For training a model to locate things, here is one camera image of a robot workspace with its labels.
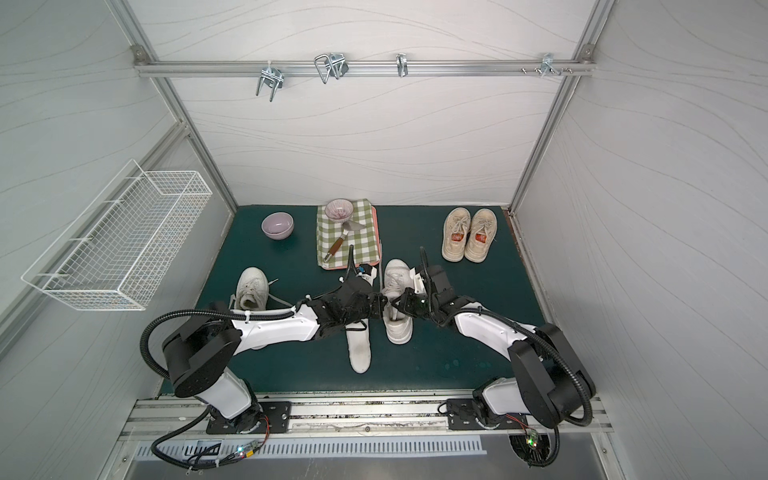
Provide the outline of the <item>white sneaker with laces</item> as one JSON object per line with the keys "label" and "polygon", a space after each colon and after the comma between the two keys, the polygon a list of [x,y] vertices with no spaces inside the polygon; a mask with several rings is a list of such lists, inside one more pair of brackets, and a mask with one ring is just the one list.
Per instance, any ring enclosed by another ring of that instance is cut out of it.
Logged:
{"label": "white sneaker with laces", "polygon": [[256,267],[246,268],[240,275],[235,293],[230,298],[229,308],[241,311],[265,311],[270,299],[281,306],[290,306],[270,293],[271,282],[264,272]]}

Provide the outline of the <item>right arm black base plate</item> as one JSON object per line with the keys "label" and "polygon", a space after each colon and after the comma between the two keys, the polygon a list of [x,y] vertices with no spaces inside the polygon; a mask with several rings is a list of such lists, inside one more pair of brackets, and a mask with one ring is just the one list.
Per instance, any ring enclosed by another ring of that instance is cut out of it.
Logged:
{"label": "right arm black base plate", "polygon": [[437,407],[437,413],[447,418],[452,431],[464,430],[525,430],[529,427],[525,414],[495,414],[477,399],[447,399]]}

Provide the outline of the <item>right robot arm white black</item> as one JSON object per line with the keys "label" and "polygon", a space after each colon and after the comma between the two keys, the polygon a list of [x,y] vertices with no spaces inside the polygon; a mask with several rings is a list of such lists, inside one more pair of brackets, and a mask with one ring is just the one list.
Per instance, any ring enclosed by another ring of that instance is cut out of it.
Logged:
{"label": "right robot arm white black", "polygon": [[457,294],[437,265],[415,269],[413,281],[389,301],[398,312],[453,326],[509,361],[513,377],[481,388],[482,405],[497,415],[522,405],[523,413],[549,429],[563,422],[579,427],[592,423],[595,383],[559,327],[522,324]]}

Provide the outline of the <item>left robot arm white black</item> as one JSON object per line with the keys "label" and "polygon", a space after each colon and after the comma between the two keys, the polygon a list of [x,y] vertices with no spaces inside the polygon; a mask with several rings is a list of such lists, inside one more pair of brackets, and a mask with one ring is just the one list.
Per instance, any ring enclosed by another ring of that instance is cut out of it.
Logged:
{"label": "left robot arm white black", "polygon": [[228,420],[257,410],[252,389],[229,368],[235,356],[273,344],[326,338],[366,319],[379,319],[386,304],[365,277],[353,276],[335,290],[288,309],[176,311],[175,316],[187,321],[162,346],[173,393],[197,398]]}

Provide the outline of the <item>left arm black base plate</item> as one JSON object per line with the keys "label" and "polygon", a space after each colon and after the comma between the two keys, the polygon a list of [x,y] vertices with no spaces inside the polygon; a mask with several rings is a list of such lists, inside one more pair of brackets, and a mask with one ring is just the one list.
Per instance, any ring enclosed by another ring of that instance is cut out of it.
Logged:
{"label": "left arm black base plate", "polygon": [[208,435],[239,435],[286,433],[289,428],[292,403],[289,401],[260,402],[258,407],[251,407],[234,419],[224,418],[213,410],[212,418],[206,426]]}

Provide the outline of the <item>white insole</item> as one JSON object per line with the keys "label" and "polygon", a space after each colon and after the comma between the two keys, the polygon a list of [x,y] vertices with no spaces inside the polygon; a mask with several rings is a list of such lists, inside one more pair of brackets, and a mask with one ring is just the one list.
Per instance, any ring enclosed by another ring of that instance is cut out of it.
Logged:
{"label": "white insole", "polygon": [[372,358],[369,320],[363,319],[349,325],[346,328],[346,338],[352,369],[358,374],[365,373],[370,367]]}

